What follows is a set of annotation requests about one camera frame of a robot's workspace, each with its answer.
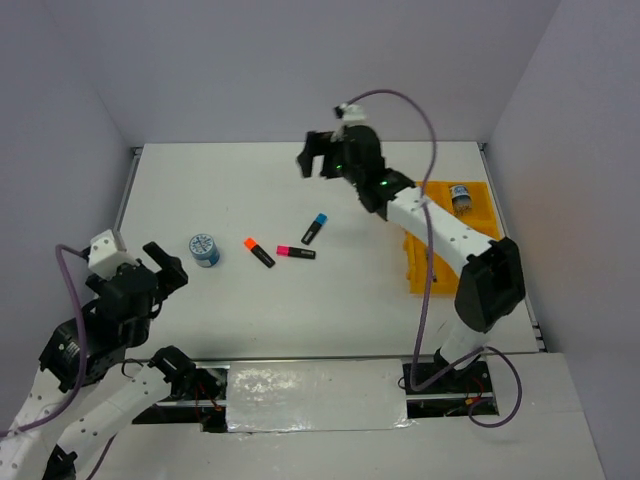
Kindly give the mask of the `blue paint jar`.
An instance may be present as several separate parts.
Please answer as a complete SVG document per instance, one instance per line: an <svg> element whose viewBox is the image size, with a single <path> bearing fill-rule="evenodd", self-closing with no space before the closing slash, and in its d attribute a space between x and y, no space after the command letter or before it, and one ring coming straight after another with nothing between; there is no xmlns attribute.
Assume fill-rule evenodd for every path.
<svg viewBox="0 0 640 480"><path fill-rule="evenodd" d="M449 187L452 209L456 216L462 216L472 211L473 201L468 187L455 184Z"/></svg>
<svg viewBox="0 0 640 480"><path fill-rule="evenodd" d="M189 252L196 264L203 268L216 265L220 259L220 252L213 237L200 233L189 240Z"/></svg>

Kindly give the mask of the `blue highlighter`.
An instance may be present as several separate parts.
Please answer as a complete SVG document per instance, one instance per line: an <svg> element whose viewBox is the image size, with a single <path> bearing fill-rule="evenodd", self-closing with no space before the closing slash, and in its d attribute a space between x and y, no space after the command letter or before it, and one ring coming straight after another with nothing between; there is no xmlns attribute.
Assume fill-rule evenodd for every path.
<svg viewBox="0 0 640 480"><path fill-rule="evenodd" d="M323 213L319 213L314 219L314 221L311 223L311 225L308 227L303 237L301 238L301 242L304 245L310 245L311 242L319 233L319 231L325 225L326 221L327 221L327 216Z"/></svg>

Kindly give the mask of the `pink highlighter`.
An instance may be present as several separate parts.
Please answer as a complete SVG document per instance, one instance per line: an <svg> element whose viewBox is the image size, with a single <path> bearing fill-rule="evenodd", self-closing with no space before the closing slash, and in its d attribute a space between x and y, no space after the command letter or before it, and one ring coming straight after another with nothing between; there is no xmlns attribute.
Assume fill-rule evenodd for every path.
<svg viewBox="0 0 640 480"><path fill-rule="evenodd" d="M314 250L285 245L278 245L276 248L276 254L282 257L299 258L306 260L316 259L316 252Z"/></svg>

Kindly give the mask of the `blue pen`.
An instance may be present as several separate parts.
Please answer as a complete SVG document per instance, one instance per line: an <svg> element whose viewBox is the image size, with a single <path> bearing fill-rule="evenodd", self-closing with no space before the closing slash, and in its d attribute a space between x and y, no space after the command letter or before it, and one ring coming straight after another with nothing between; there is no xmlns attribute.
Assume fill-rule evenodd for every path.
<svg viewBox="0 0 640 480"><path fill-rule="evenodd" d="M431 282L436 283L437 272L436 272L436 266L435 266L435 255L427 252L425 254L425 262L426 262L427 274L431 276Z"/></svg>

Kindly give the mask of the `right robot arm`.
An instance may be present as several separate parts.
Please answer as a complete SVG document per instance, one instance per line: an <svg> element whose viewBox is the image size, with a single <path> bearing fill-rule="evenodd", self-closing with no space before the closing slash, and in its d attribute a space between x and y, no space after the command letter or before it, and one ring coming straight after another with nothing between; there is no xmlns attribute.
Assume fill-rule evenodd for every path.
<svg viewBox="0 0 640 480"><path fill-rule="evenodd" d="M364 208L419 238L458 278L454 309L458 316L435 354L436 383L457 391L470 377L469 365L484 350L494 325L525 297L517 244L495 240L464 224L430 200L424 190L386 165L381 141L365 125L337 132L310 131L297 157L303 177L323 159L321 176L343 178Z"/></svg>

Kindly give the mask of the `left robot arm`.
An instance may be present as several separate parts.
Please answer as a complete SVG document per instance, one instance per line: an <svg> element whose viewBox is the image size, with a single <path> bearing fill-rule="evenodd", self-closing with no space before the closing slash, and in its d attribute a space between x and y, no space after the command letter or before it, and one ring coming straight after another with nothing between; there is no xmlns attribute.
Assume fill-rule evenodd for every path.
<svg viewBox="0 0 640 480"><path fill-rule="evenodd" d="M55 248L74 317L52 333L33 385L11 427L1 434L4 479L73 479L97 450L140 413L165 398L182 399L196 385L195 363L175 346L158 350L128 383L73 419L108 371L149 337L163 303L188 283L181 260L150 242L152 271L111 238L82 251Z"/></svg>

